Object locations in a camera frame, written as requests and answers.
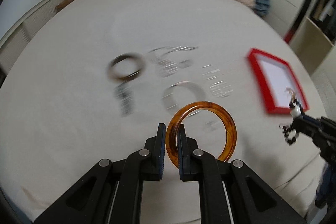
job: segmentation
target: bed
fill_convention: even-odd
[[[192,66],[160,77],[147,54],[158,47],[197,46],[172,58]],[[233,117],[238,141],[231,160],[241,159],[304,215],[315,196],[324,165],[312,141],[300,136],[289,147],[280,123],[291,117],[267,115],[246,60],[256,47],[288,61],[313,117],[325,115],[308,73],[281,37],[250,8],[234,0],[75,0],[31,40],[0,89],[0,185],[31,220],[100,159],[124,159],[156,134],[172,115],[162,104],[169,86],[196,83],[206,100]],[[130,85],[134,111],[121,117],[118,83],[107,65],[126,52],[146,60]],[[213,96],[202,76],[212,65],[230,85],[229,96]],[[176,92],[181,106],[193,102]],[[225,133],[217,118],[202,111],[185,120],[188,136],[218,155]],[[141,223],[200,223],[198,184],[179,180],[166,155],[161,182],[145,182]]]

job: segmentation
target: orange bracelet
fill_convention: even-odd
[[[226,129],[226,143],[218,160],[228,161],[237,143],[236,125],[231,115],[220,105],[211,102],[194,102],[181,108],[171,119],[166,132],[166,149],[172,163],[178,168],[179,160],[176,146],[176,134],[183,119],[196,109],[206,109],[215,113],[223,122]]]

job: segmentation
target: white bed sheet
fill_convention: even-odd
[[[130,83],[135,111],[120,116],[117,83],[108,63],[126,52],[145,55],[161,46],[199,46],[185,53],[193,66],[161,78],[147,61]],[[76,0],[31,40],[0,89],[0,184],[32,220],[102,158],[126,158],[156,134],[171,115],[161,97],[165,88],[189,80],[206,99],[222,105],[235,120],[241,159],[304,214],[323,168],[319,150],[300,136],[289,147],[279,129],[290,116],[265,114],[258,85],[245,58],[251,47],[290,63],[313,117],[325,115],[308,73],[285,42],[262,19],[234,0]],[[202,66],[218,67],[233,92],[211,95]],[[192,95],[181,105],[193,101]],[[216,117],[202,111],[185,120],[188,136],[219,155],[222,127],[206,131]],[[303,166],[295,179],[290,180]],[[141,223],[179,223],[200,217],[198,184],[181,182],[166,155],[161,182],[145,182]]]

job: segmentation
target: red object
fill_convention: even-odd
[[[292,80],[293,84],[296,86],[295,91],[296,91],[296,95],[304,109],[304,111],[309,109],[308,103],[305,99],[305,94],[302,91],[302,88],[298,82],[298,80],[295,77],[295,74],[292,70],[292,68],[290,67],[289,63],[286,62],[285,60],[282,60],[270,53],[267,52],[263,52],[257,48],[252,48],[251,51],[249,52],[247,58],[250,61],[251,64],[251,68],[258,80],[259,83],[259,87],[263,96],[263,100],[264,100],[264,104],[266,106],[266,111],[268,113],[281,113],[281,114],[290,114],[290,108],[288,106],[288,108],[285,107],[279,107],[276,106],[274,98],[273,98],[273,94],[271,91],[271,86],[268,84],[268,80],[266,78],[266,76],[264,75],[264,72],[258,62],[258,56],[264,56],[268,59],[272,59],[275,62],[278,62],[279,64],[281,64],[282,66],[284,65],[286,67],[286,70],[288,72],[288,76],[290,77],[290,79]]]

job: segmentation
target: silver bracelet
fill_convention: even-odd
[[[173,89],[176,86],[183,86],[183,87],[187,88],[188,90],[190,90],[192,93],[194,93],[194,95],[196,97],[196,101],[205,101],[205,92],[199,85],[196,85],[195,83],[192,83],[190,81],[178,82],[174,85],[171,85],[169,88],[167,88],[163,92],[162,102],[163,102],[163,105],[164,105],[165,109],[170,114],[174,115],[177,111],[180,110],[179,104],[174,100],[174,97],[173,97]],[[196,112],[192,112],[187,117],[195,115],[199,111],[200,110],[198,110]]]

